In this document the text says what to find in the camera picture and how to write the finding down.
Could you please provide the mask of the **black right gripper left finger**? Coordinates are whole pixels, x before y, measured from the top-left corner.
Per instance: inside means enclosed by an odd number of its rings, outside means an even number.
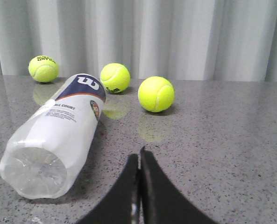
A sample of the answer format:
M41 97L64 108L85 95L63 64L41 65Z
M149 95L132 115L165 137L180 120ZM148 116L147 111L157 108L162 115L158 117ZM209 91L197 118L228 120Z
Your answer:
M79 224L139 223L138 155L131 154L120 176L103 199Z

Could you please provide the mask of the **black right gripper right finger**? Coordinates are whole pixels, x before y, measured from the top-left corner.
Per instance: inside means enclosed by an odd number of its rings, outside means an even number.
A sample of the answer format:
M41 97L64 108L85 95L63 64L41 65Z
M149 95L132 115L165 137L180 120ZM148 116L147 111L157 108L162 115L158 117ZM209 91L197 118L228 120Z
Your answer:
M189 202L162 171L145 147L141 156L141 198L146 224L214 224L214 220Z

